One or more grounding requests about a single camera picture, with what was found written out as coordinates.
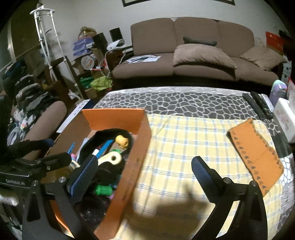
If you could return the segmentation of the green hair roller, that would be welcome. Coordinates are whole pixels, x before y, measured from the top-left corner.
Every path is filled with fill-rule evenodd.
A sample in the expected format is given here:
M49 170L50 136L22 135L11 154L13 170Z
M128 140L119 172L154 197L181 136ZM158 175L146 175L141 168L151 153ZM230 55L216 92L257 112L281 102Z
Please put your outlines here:
M113 194L113 189L111 186L97 185L93 193L97 196L111 196Z

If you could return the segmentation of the cream spiral paddle brush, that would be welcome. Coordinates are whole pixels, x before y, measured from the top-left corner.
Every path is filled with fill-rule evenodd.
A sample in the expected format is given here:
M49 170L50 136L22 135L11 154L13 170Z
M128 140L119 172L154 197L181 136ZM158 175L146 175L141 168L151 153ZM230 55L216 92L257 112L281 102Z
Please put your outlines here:
M118 152L110 152L107 153L106 155L100 157L98 159L98 166L100 167L102 164L104 163L110 163L112 165L118 165L122 162L122 156L120 153ZM80 165L72 160L70 165L69 165L69 169L72 172L75 168L80 167Z

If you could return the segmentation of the brown cushion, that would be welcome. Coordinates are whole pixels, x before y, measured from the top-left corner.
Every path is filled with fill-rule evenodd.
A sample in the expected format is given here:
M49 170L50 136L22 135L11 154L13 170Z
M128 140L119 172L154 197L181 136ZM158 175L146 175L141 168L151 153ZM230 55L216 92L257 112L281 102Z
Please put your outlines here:
M235 62L222 49L205 44L182 44L174 51L173 65L210 64L237 69Z
M263 45L255 45L241 55L240 58L249 61L265 71L270 71L279 64L287 63L287 60L283 56Z

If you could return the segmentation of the purple container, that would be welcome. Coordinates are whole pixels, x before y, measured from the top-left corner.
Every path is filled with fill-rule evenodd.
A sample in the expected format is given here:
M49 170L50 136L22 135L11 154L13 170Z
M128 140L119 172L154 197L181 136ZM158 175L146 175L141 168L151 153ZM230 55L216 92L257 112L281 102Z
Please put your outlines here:
M286 94L287 94L287 85L281 80L275 80L273 82L273 85L270 91L270 96L269 96L269 99L273 107L275 107L275 105L277 104L278 99L285 98Z

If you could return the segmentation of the round tin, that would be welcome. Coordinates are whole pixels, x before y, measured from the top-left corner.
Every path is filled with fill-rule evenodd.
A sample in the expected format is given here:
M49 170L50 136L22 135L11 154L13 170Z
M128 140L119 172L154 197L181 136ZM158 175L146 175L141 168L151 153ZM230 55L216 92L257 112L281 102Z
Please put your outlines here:
M83 56L81 58L81 66L84 70L91 70L95 66L95 61L96 60L90 55Z

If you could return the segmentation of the orange hair roller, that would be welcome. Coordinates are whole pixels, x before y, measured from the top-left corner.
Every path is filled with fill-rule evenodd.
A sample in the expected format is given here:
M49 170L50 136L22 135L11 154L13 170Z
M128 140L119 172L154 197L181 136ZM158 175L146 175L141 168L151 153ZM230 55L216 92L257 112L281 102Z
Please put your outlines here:
M123 135L116 136L115 142L123 149L127 149L129 146L129 139L125 138Z

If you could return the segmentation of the green bag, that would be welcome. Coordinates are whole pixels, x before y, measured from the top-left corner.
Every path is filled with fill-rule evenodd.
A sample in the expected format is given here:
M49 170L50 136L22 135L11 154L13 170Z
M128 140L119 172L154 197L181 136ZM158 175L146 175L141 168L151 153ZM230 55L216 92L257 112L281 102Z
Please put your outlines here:
M92 88L100 92L102 90L112 88L112 80L110 78L106 78L105 76L101 76L99 78L94 78L93 76L81 78L79 82L85 90Z

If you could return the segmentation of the blue plastic hair clip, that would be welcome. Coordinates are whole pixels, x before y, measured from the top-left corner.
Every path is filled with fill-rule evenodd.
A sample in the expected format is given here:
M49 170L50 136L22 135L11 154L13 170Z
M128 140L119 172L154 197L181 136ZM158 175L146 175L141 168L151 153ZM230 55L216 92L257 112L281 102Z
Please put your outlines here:
M95 150L94 155L99 159L103 153L113 144L114 140L107 140L99 150Z

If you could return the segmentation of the red box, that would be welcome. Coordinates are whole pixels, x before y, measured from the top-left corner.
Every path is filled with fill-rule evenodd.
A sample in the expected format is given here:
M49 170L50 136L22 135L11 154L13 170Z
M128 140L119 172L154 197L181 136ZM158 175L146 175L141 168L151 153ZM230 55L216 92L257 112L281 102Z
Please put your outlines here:
M271 32L265 32L265 36L266 46L278 52L280 55L284 55L284 46L287 43L286 40Z

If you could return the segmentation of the papers on sofa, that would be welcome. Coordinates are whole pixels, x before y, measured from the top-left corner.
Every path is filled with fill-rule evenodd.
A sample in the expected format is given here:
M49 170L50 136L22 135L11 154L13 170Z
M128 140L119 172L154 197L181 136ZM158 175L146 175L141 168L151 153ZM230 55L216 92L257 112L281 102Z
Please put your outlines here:
M134 56L134 57L126 60L126 62L128 64L133 64L133 63L153 63L153 62L156 62L160 58L161 58L161 56L147 54L147 55L143 55L143 56Z

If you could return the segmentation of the black remote control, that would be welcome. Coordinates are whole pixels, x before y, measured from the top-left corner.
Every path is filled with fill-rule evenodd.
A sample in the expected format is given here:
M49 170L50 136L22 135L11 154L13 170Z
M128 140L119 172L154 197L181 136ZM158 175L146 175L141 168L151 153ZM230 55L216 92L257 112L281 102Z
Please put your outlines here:
M253 108L254 112L258 115L260 120L266 120L266 115L264 114L262 109L258 106L258 104L255 102L255 100L248 93L243 93L242 97Z
M273 119L273 113L270 111L268 105L257 92L251 92L251 96L261 108L267 119Z

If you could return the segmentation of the brown sofa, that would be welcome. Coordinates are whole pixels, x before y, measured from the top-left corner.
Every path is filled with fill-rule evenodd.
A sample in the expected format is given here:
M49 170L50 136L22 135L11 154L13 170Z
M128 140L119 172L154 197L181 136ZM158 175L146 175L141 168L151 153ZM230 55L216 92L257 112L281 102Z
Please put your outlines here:
M112 76L124 84L173 78L272 85L287 60L254 43L243 25L209 18L155 18L131 26L134 56Z

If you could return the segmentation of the brown chair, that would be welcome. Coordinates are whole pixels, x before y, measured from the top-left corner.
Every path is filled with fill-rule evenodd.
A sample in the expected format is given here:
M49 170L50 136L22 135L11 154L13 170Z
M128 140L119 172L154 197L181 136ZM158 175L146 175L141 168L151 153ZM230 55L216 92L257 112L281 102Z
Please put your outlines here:
M36 124L27 133L24 140L43 140L50 138L67 115L67 108L62 101L54 102L39 117Z

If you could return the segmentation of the orange cloth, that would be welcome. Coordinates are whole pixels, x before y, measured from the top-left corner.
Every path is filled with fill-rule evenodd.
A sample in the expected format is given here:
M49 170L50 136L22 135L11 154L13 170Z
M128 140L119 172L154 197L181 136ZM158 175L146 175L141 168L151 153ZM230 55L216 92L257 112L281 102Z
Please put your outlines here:
M227 135L265 196L284 173L276 150L258 132L253 119L229 129Z

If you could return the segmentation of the white lamp device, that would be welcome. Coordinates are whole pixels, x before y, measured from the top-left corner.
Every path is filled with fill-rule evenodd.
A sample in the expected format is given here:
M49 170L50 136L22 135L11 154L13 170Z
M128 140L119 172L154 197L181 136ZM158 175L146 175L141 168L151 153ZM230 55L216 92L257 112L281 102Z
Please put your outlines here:
M107 51L114 51L118 49L124 49L126 47L124 39L116 40L107 46Z

